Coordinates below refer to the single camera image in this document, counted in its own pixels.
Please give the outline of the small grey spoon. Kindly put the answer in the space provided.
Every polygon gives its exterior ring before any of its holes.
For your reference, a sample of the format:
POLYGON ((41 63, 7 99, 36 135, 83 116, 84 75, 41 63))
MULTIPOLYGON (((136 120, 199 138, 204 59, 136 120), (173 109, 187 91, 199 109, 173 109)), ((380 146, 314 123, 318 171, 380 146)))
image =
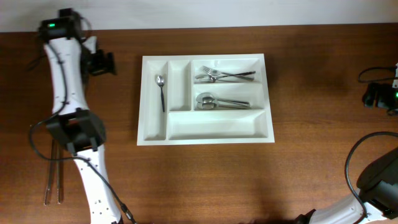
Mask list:
POLYGON ((161 99, 161 103, 162 103, 162 111, 165 112, 165 101, 164 101, 164 92, 163 92, 165 80, 162 75, 157 75, 156 84, 160 87, 160 99, 161 99))

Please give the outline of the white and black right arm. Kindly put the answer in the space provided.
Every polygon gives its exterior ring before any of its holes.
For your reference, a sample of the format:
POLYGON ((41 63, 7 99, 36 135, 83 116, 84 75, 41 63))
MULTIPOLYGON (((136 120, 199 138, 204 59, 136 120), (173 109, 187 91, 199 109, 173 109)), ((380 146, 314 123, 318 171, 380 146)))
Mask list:
POLYGON ((328 208, 313 209, 299 215, 294 223, 371 223, 397 218, 397 149, 370 163, 358 177, 356 187, 349 179, 349 164, 355 150, 365 140, 376 136, 396 138, 397 133, 379 131, 367 134, 350 149, 344 172, 351 194, 328 208))

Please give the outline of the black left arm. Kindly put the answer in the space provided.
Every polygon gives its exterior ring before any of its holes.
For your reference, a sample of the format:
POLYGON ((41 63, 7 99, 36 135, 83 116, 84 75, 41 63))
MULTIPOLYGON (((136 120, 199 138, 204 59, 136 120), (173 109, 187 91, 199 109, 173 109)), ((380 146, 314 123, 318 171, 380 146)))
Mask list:
POLYGON ((99 49, 95 36, 84 36, 82 21, 78 12, 66 8, 59 10, 58 17, 40 23, 39 37, 49 60, 53 87, 52 114, 43 123, 78 168, 90 222, 122 223, 106 171, 105 126, 85 99, 90 76, 116 74, 114 55, 99 49))

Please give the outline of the silver fork with long handle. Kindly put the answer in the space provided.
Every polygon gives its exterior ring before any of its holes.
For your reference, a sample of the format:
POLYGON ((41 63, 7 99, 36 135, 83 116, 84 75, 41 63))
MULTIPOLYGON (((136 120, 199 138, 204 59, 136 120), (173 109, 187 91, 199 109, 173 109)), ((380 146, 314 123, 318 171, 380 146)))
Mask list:
POLYGON ((201 70, 205 72, 206 75, 210 76, 212 79, 215 80, 219 80, 222 78, 239 78, 242 80, 249 80, 249 81, 253 81, 254 78, 253 77, 249 77, 250 75, 254 75, 256 72, 255 71, 251 71, 251 72, 243 72, 243 73, 226 73, 226 72, 222 72, 220 70, 214 69, 214 68, 210 68, 210 67, 206 67, 206 66, 202 66, 201 70))

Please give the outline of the large silver spoon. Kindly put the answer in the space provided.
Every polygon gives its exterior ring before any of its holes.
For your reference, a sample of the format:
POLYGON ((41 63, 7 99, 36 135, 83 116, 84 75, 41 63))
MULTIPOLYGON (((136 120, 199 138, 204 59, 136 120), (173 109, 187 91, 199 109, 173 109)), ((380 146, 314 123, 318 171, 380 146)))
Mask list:
POLYGON ((225 98, 217 98, 215 95, 211 94, 211 93, 200 93, 197 97, 196 97, 197 102, 200 103, 216 103, 216 102, 224 102, 224 103, 232 103, 232 104, 236 104, 236 105, 243 105, 243 106, 250 106, 250 102, 248 101, 239 101, 239 100, 229 100, 229 99, 225 99, 225 98))
POLYGON ((197 103, 197 108, 201 110, 213 110, 215 108, 230 108, 230 109, 239 109, 239 110, 249 110, 250 107, 247 106, 239 106, 239 105, 221 105, 216 103, 197 103))

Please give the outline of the dark chopstick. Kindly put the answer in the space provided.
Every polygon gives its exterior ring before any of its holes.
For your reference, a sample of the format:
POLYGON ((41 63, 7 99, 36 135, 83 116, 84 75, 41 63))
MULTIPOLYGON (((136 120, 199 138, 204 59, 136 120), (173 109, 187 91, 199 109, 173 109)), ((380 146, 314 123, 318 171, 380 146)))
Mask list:
POLYGON ((45 188, 44 195, 44 205, 47 206, 50 202, 50 193, 52 189, 53 177, 54 177, 54 161, 55 159, 55 140, 53 139, 51 142, 51 150, 50 150, 50 160, 49 160, 49 168, 47 172, 47 184, 45 188))
POLYGON ((57 147, 56 149, 56 158, 58 161, 56 162, 56 173, 57 173, 57 203, 62 203, 62 183, 61 183, 61 165, 59 159, 61 158, 61 151, 57 147))

